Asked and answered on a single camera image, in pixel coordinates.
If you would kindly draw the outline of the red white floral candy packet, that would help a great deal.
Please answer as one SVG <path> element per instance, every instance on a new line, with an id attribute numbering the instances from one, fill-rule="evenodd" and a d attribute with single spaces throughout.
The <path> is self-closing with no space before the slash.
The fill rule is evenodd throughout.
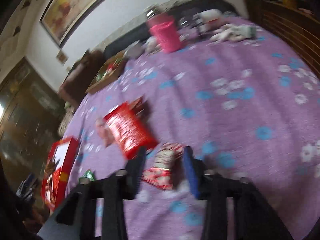
<path id="1" fill-rule="evenodd" d="M 172 169 L 183 151 L 183 144 L 164 143 L 157 151 L 153 165 L 143 171 L 142 180 L 161 190 L 172 190 Z"/>

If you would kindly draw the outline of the long red snack pack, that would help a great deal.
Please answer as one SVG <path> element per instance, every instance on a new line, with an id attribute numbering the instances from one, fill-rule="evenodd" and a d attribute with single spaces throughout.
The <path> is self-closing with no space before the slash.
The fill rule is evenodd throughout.
<path id="1" fill-rule="evenodd" d="M 141 147 L 152 150 L 158 145 L 127 102 L 104 116 L 104 120 L 127 160 L 135 158 Z"/>

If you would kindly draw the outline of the pink white 520 packet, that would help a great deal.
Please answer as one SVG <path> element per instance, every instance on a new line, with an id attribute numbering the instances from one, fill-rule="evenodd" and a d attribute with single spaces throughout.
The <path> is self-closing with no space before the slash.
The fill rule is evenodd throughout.
<path id="1" fill-rule="evenodd" d="M 98 118 L 95 121 L 95 128 L 96 128 L 98 136 L 103 141 L 103 145 L 105 147 L 108 147 L 115 142 L 114 136 L 113 136 L 111 130 L 109 129 L 105 119 Z"/>

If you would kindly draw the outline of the small green candy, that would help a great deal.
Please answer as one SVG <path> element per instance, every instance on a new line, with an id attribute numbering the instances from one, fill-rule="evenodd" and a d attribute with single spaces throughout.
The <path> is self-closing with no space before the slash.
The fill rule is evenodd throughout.
<path id="1" fill-rule="evenodd" d="M 86 185 L 92 181 L 96 181 L 96 177 L 93 171 L 87 170 L 80 178 L 79 183 Z"/>

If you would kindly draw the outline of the black purple snack packet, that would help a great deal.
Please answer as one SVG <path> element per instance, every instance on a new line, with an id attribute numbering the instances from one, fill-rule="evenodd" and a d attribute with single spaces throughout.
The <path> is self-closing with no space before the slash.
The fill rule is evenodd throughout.
<path id="1" fill-rule="evenodd" d="M 129 109 L 139 117 L 147 116 L 150 113 L 148 102 L 142 96 L 129 103 Z"/>

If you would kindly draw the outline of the gold brown snack bag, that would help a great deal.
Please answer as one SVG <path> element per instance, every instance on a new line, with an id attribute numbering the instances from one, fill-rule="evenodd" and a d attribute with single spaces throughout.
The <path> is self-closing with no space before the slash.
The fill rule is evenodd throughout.
<path id="1" fill-rule="evenodd" d="M 57 188 L 60 178 L 60 168 L 57 168 L 58 161 L 52 158 L 48 161 L 44 169 L 44 178 L 46 179 L 45 189 L 51 186 L 53 189 Z"/>

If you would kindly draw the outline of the red gift box tray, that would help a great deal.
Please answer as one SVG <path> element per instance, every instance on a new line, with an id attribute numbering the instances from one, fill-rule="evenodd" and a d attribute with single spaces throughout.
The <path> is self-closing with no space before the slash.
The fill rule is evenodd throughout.
<path id="1" fill-rule="evenodd" d="M 78 152 L 79 142 L 67 137 L 52 144 L 44 168 L 41 197 L 50 211 L 65 198 L 69 175 Z"/>

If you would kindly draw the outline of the purple floral tablecloth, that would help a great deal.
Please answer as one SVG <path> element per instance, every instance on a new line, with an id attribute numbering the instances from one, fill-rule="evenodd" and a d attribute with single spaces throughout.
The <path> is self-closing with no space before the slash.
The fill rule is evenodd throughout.
<path id="1" fill-rule="evenodd" d="M 319 80 L 281 39 L 257 31 L 253 41 L 142 55 L 116 82 L 87 95 L 65 132 L 80 140 L 67 190 L 87 170 L 103 179 L 125 165 L 95 123 L 143 97 L 160 144 L 190 146 L 224 177 L 249 178 L 292 237 L 303 239 L 319 218 Z"/>

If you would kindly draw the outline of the brown cardboard snack tray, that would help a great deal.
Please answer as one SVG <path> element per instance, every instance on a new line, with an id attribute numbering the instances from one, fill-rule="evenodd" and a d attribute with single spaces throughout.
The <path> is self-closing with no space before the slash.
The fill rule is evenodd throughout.
<path id="1" fill-rule="evenodd" d="M 87 88 L 87 94 L 97 93 L 108 85 L 114 83 L 121 76 L 127 63 L 127 59 L 125 59 L 124 54 L 124 51 L 120 51 L 102 65 Z"/>

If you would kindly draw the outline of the white ceramic mug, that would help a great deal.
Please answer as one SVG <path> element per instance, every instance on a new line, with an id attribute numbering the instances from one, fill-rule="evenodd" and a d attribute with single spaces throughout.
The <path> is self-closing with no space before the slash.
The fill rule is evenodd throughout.
<path id="1" fill-rule="evenodd" d="M 127 59 L 137 59 L 144 53 L 144 47 L 140 40 L 133 42 L 125 49 L 124 57 Z"/>

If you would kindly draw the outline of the white cloth pile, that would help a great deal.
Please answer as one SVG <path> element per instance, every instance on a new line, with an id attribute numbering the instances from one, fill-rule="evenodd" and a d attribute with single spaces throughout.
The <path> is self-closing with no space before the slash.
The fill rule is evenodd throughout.
<path id="1" fill-rule="evenodd" d="M 146 54 L 153 54 L 161 51 L 161 46 L 159 45 L 157 39 L 154 36 L 151 36 L 144 43 L 144 49 Z"/>

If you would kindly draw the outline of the wooden cabinet door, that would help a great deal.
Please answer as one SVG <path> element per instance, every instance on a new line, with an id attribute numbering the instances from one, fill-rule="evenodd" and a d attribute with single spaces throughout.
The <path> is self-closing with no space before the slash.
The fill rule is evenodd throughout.
<path id="1" fill-rule="evenodd" d="M 2 81 L 1 161 L 13 190 L 30 173 L 42 177 L 51 146 L 59 139 L 64 105 L 26 59 Z"/>

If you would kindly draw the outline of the white work gloves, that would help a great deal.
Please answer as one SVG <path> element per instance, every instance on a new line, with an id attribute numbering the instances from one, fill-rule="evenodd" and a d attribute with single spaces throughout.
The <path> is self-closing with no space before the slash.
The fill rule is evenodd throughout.
<path id="1" fill-rule="evenodd" d="M 225 24 L 213 31 L 212 42 L 240 42 L 247 39 L 256 39 L 257 28 L 252 25 Z"/>

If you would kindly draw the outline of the thermos with pink sleeve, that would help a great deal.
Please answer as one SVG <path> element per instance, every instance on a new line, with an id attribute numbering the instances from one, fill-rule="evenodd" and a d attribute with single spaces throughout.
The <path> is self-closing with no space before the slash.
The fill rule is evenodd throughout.
<path id="1" fill-rule="evenodd" d="M 146 24 L 161 50 L 172 53 L 181 49 L 182 44 L 177 31 L 175 19 L 157 5 L 151 5 L 145 10 Z"/>

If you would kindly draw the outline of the black phone stand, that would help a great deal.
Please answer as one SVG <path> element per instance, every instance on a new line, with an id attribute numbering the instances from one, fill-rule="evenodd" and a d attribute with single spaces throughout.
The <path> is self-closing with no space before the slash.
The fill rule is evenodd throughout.
<path id="1" fill-rule="evenodd" d="M 205 38 L 207 30 L 207 25 L 200 14 L 195 14 L 191 21 L 188 22 L 187 34 L 189 39 L 202 40 Z"/>

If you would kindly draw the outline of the white plastic bottle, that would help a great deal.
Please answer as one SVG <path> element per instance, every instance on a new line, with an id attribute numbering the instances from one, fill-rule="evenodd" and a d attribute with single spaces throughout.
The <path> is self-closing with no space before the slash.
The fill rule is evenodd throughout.
<path id="1" fill-rule="evenodd" d="M 195 14 L 200 14 L 209 29 L 218 28 L 224 23 L 222 12 L 218 9 L 200 11 L 199 9 L 192 8 L 183 12 L 182 18 L 178 22 L 179 27 L 187 27 L 188 22 L 191 21 Z"/>

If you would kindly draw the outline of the black leather sofa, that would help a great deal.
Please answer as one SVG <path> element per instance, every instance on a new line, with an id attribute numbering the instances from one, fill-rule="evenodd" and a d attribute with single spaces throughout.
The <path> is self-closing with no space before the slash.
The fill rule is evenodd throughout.
<path id="1" fill-rule="evenodd" d="M 165 12 L 153 15 L 146 22 L 111 42 L 111 44 L 106 46 L 104 56 L 106 59 L 109 59 L 126 49 L 133 42 L 146 41 L 151 36 L 154 36 L 157 41 L 170 44 L 170 40 L 178 37 L 177 23 L 179 20 L 185 18 L 191 21 L 194 15 L 209 9 L 217 9 L 222 13 L 232 12 L 235 16 L 239 15 L 235 7 L 225 0 L 176 2 Z"/>

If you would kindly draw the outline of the brown brick sideboard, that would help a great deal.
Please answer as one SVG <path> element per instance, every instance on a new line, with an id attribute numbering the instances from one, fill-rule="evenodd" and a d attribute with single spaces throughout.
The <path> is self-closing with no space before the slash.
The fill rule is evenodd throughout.
<path id="1" fill-rule="evenodd" d="M 249 19 L 285 41 L 319 76 L 319 21 L 281 3 L 247 0 Z"/>

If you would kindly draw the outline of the framed horse painting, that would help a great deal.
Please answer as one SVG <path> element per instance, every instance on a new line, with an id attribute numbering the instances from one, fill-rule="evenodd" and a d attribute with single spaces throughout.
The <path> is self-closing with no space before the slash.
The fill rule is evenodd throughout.
<path id="1" fill-rule="evenodd" d="M 103 0 L 50 0 L 40 23 L 60 48 L 87 15 Z"/>

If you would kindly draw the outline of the small wall plaque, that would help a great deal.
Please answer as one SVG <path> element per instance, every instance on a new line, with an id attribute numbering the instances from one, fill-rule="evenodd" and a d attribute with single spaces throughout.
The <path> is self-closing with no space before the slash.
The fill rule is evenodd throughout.
<path id="1" fill-rule="evenodd" d="M 68 56 L 67 56 L 62 50 L 60 50 L 60 51 L 58 52 L 58 54 L 56 55 L 56 59 L 57 59 L 57 61 L 59 61 L 62 65 L 64 65 L 64 64 L 67 62 L 67 60 L 68 60 Z"/>

